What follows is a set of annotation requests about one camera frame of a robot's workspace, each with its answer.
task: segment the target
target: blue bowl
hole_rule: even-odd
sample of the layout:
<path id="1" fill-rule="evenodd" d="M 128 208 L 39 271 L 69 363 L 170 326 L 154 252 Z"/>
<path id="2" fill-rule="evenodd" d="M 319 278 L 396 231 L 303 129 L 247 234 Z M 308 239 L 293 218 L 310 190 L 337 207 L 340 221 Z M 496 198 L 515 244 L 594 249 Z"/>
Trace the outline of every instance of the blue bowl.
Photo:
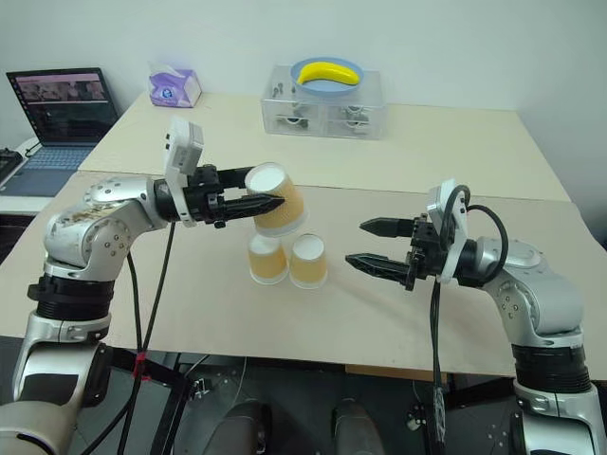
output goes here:
<path id="1" fill-rule="evenodd" d="M 297 83 L 302 68 L 307 64 L 312 64 L 314 62 L 331 62 L 332 64 L 341 64 L 342 66 L 347 66 L 359 75 L 359 83 L 356 85 L 348 85 L 347 83 L 326 81 L 323 79 L 309 81 L 306 83 Z M 293 81 L 293 85 L 297 87 L 298 90 L 302 90 L 310 95 L 316 95 L 317 97 L 341 97 L 343 95 L 347 95 L 348 93 L 352 93 L 359 88 L 363 78 L 364 72 L 360 66 L 353 64 L 352 62 L 348 62 L 347 60 L 336 59 L 334 57 L 315 57 L 313 59 L 302 60 L 291 66 L 291 80 Z"/>

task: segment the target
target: white wall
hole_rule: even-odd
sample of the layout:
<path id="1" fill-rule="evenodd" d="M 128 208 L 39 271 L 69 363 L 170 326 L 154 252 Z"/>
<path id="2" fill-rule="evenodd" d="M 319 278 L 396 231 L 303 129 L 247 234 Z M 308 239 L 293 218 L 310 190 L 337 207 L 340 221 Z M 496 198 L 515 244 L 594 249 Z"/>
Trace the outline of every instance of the white wall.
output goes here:
<path id="1" fill-rule="evenodd" d="M 98 65 L 124 109 L 145 88 L 148 61 L 194 68 L 207 91 L 259 94 L 275 63 L 339 55 L 381 70 L 392 102 L 520 108 L 592 230 L 602 235 L 606 4 L 0 0 L 0 72 Z M 31 137 L 1 80 L 0 103 L 0 144 Z M 572 169 L 572 154 L 585 170 Z"/>

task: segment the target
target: laptop screen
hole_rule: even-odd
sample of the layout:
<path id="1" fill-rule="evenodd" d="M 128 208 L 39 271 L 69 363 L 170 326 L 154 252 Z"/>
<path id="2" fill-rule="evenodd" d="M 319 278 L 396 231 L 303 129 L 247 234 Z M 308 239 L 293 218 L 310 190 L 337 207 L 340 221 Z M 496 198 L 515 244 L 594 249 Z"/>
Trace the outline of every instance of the laptop screen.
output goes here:
<path id="1" fill-rule="evenodd" d="M 7 73 L 45 144 L 97 143 L 118 119 L 98 68 Z"/>

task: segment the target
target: yellow paper cup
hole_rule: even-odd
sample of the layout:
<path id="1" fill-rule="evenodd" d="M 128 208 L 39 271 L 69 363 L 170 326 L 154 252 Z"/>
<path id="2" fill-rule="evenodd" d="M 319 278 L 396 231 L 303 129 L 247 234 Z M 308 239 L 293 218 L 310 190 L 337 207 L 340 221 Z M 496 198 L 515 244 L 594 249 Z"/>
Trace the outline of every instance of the yellow paper cup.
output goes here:
<path id="1" fill-rule="evenodd" d="M 266 192 L 285 199 L 277 209 L 254 217 L 255 228 L 260 234 L 266 237 L 287 235 L 307 218 L 304 199 L 280 164 L 264 163 L 251 169 L 245 185 L 248 194 Z"/>
<path id="2" fill-rule="evenodd" d="M 248 243 L 250 276 L 259 284 L 276 284 L 288 273 L 285 250 L 279 239 L 255 235 Z"/>
<path id="3" fill-rule="evenodd" d="M 304 234 L 293 244 L 290 279 L 302 289 L 321 287 L 327 278 L 324 242 L 314 234 Z"/>

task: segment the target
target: tissue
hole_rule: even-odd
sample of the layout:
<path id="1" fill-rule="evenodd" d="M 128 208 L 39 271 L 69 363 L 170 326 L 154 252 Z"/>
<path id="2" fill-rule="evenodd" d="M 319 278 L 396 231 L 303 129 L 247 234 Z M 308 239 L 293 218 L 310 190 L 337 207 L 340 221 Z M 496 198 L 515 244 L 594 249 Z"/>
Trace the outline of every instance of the tissue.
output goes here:
<path id="1" fill-rule="evenodd" d="M 149 92 L 152 104 L 194 107 L 202 90 L 191 69 L 174 69 L 167 64 L 150 64 Z"/>

